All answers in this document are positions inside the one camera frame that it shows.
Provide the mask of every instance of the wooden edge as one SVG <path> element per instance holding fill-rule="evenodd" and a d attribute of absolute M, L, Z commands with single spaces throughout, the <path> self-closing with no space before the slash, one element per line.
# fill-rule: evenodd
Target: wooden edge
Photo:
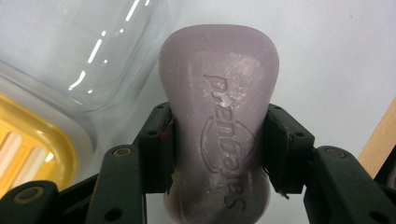
<path fill-rule="evenodd" d="M 396 145 L 396 98 L 379 121 L 372 136 L 358 157 L 359 162 L 372 178 L 378 174 L 385 160 Z"/>

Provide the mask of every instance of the screw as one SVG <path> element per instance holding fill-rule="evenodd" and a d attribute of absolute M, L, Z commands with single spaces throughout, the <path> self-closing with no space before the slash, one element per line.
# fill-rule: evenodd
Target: screw
<path fill-rule="evenodd" d="M 347 154 L 337 148 L 326 148 L 325 149 L 326 153 L 330 156 L 333 156 L 338 159 L 345 159 L 347 157 Z"/>
<path fill-rule="evenodd" d="M 122 147 L 113 152 L 114 157 L 125 157 L 132 154 L 132 150 L 128 147 Z"/>
<path fill-rule="evenodd" d="M 21 190 L 14 196 L 13 202 L 18 204 L 30 203 L 39 198 L 44 192 L 44 189 L 39 186 L 32 186 Z"/>

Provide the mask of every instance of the clear plastic container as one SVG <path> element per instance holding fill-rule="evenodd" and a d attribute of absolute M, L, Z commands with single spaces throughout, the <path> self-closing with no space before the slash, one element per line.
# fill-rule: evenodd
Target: clear plastic container
<path fill-rule="evenodd" d="M 112 106 L 153 67 L 166 16 L 162 0 L 1 1 L 1 76 L 68 111 Z"/>

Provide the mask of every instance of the soap bar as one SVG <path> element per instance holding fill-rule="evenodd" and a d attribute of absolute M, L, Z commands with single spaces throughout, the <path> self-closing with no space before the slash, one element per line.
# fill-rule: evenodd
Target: soap bar
<path fill-rule="evenodd" d="M 279 70 L 274 44 L 245 26 L 196 25 L 168 37 L 159 69 L 176 119 L 170 216 L 256 222 L 270 197 L 261 136 Z"/>

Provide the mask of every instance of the yellow container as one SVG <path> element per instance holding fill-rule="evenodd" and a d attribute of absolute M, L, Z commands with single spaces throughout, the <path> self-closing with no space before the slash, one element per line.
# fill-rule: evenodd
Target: yellow container
<path fill-rule="evenodd" d="M 0 197 L 31 180 L 65 189 L 77 166 L 76 149 L 63 131 L 0 94 Z"/>

